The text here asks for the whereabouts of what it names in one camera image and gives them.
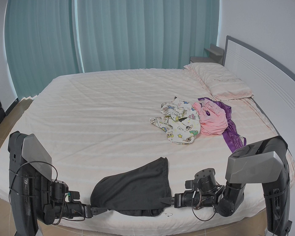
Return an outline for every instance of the folded black clothing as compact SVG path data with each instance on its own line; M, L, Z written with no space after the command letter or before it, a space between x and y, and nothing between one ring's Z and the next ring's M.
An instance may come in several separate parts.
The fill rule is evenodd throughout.
M135 170L99 181L90 197L92 207L103 207L130 216L157 216L169 204L159 201L171 197L168 160L160 157Z

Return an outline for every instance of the pillow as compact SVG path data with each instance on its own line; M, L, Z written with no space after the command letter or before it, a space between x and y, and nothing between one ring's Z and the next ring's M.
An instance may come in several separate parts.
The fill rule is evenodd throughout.
M217 101L252 97L249 86L217 63L195 62L184 68L196 74Z

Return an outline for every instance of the bed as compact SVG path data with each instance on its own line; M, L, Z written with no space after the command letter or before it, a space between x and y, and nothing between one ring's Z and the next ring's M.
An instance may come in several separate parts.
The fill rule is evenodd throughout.
M234 40L227 39L223 65L242 80L247 80L243 75L251 75L238 59L239 55L248 61L251 57L242 54L241 48L246 48L246 44L242 46L241 42ZM256 63L257 67L260 65L257 58L251 63ZM247 143L276 136L278 132L282 134L284 130L284 127L277 126L277 119L272 118L269 105L261 101L260 95L256 100L260 93L257 89L253 88L255 101L251 98L224 101L232 107L232 120L238 133L247 138ZM65 181L70 190L79 191L81 201L86 204L90 203L96 183L105 176L135 169L159 157L168 158L172 195L183 192L185 181L208 167L215 168L216 180L225 184L227 158L231 151L222 135L199 135L190 145L177 145L167 140L165 132L150 124L149 118L159 116L161 104L171 101L174 96L190 103L200 97L213 99L200 78L187 69L136 69L60 76L37 96L11 132L34 133L51 155L58 179ZM292 141L292 136L286 137L288 143ZM0 149L0 198L6 201L9 183L7 145L8 138ZM295 165L290 152L287 159L292 186ZM61 225L116 235L164 236L229 224L254 216L264 208L261 184L248 184L244 202L231 217L216 214L212 220L201 222L190 208L168 207L164 213L172 213L170 217L165 214L132 217L108 211L83 222L62 220ZM213 211L206 208L196 214L207 219Z

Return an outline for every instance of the purple garment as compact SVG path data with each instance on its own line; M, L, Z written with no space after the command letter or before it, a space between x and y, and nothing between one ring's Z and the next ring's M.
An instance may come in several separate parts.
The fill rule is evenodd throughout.
M211 100L210 98L206 98L206 97L198 98L199 101L204 100L204 99ZM222 135L223 135L223 138L224 138L226 144L228 145L231 152L233 153L238 148L241 148L246 145L246 138L243 137L244 138L244 144L243 144L242 140L240 138L242 136L238 135L236 125L232 121L232 108L231 108L231 106L228 106L221 101L213 101L213 100L211 100L211 101L214 102L215 104L217 104L220 108L224 109L224 111L225 111L225 116L227 119L228 127L225 129L225 131L222 133Z

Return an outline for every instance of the wall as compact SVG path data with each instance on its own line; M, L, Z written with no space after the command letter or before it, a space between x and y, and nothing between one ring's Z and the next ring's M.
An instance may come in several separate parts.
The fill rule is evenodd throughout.
M17 98L6 58L4 44L4 21L7 0L0 0L0 101L6 111Z
M230 35L273 57L295 73L295 1L220 0L217 45Z

